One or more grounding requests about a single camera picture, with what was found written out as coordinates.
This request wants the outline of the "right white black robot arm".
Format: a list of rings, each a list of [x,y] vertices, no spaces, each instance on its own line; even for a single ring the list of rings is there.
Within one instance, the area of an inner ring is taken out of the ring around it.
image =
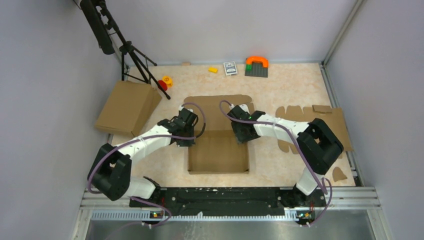
[[[325,175],[344,151],[344,146],[324,120],[293,121],[259,110],[250,113],[245,104],[230,104],[229,107],[229,112],[224,115],[230,119],[239,143],[273,137],[294,145],[305,164],[294,186],[293,200],[297,205],[307,206],[313,200],[316,188],[327,192]]]

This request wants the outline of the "large cardboard box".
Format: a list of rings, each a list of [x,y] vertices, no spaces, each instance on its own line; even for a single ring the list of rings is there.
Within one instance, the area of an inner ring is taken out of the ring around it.
[[[244,94],[188,96],[183,101],[199,105],[206,117],[204,133],[188,148],[187,170],[191,175],[249,172],[249,147],[246,143],[237,143],[231,120],[220,110],[222,100],[234,105],[245,104],[250,112],[255,110],[252,98]]]

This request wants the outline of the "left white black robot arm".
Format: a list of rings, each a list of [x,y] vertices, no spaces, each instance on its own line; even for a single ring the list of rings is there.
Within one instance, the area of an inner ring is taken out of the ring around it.
[[[160,202],[159,184],[148,177],[132,176],[132,167],[155,151],[176,144],[194,145],[199,117],[191,109],[180,107],[178,115],[163,119],[145,133],[113,146],[102,145],[87,176],[87,189],[109,200],[138,197],[149,207]]]

